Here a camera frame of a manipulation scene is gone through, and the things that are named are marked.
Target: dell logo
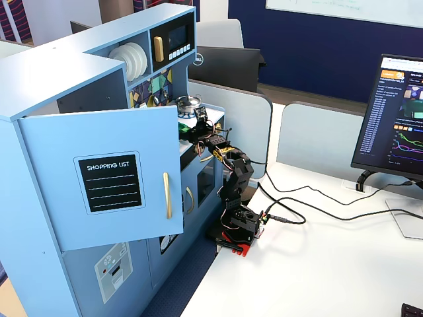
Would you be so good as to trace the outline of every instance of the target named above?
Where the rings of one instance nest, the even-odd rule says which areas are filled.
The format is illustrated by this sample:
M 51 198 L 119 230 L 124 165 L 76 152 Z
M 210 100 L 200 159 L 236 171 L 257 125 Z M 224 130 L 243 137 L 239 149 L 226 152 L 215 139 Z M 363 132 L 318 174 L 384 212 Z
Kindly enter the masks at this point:
M 196 60 L 193 63 L 195 66 L 201 66 L 204 63 L 204 57 L 200 53 L 197 53 Z

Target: desk partition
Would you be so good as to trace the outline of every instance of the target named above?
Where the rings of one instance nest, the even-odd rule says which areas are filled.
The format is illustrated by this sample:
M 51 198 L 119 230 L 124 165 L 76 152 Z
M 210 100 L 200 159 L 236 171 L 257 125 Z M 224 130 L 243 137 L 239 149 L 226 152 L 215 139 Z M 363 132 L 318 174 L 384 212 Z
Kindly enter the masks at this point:
M 350 164 L 362 122 L 359 113 L 316 104 L 289 104 L 282 115 L 277 161 L 355 182 L 363 170 Z M 400 176 L 378 173 L 365 184 L 381 188 L 404 181 Z M 423 199 L 417 186 L 386 190 Z
M 229 140 L 252 160 L 267 162 L 270 138 L 270 121 L 273 104 L 263 94 L 209 84 L 188 81 L 188 92 L 200 94 L 203 102 L 225 109 L 225 126 L 232 128 Z M 252 178 L 264 175 L 264 165 L 253 165 Z

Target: desk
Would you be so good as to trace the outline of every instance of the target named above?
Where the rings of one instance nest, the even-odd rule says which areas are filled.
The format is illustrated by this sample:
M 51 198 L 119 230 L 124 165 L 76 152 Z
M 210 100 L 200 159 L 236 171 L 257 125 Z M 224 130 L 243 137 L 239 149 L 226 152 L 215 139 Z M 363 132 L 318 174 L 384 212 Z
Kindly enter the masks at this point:
M 269 171 L 281 190 L 306 184 L 342 201 L 363 194 L 342 188 L 342 180 L 276 163 Z M 263 187 L 277 193 L 266 178 Z M 290 193 L 326 211 L 349 217 L 386 209 L 380 192 L 351 206 L 318 193 Z M 249 207 L 259 213 L 271 203 L 258 190 Z M 340 222 L 287 201 L 304 214 L 305 225 L 270 220 L 245 258 L 222 249 L 182 317 L 324 316 L 399 317 L 401 304 L 423 307 L 423 241 L 403 238 L 390 213 Z M 294 220 L 281 207 L 271 213 Z

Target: graph on screen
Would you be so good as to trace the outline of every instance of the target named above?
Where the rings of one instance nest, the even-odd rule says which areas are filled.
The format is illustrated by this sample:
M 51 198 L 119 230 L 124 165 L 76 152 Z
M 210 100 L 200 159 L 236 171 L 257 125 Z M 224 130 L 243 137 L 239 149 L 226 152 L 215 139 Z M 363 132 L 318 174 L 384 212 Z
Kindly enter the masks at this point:
M 266 0 L 266 8 L 423 28 L 423 0 Z
M 393 139 L 390 157 L 405 161 L 423 162 L 423 142 L 414 140 L 404 133 L 397 133 Z

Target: metal pot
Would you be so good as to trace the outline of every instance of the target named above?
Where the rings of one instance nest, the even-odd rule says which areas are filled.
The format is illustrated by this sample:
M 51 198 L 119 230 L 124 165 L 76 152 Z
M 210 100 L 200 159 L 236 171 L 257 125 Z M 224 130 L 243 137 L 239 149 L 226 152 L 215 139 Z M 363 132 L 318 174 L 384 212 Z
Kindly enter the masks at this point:
M 178 111 L 184 114 L 193 114 L 194 110 L 199 108 L 202 103 L 202 97 L 199 94 L 193 96 L 181 96 L 174 101 L 178 106 Z

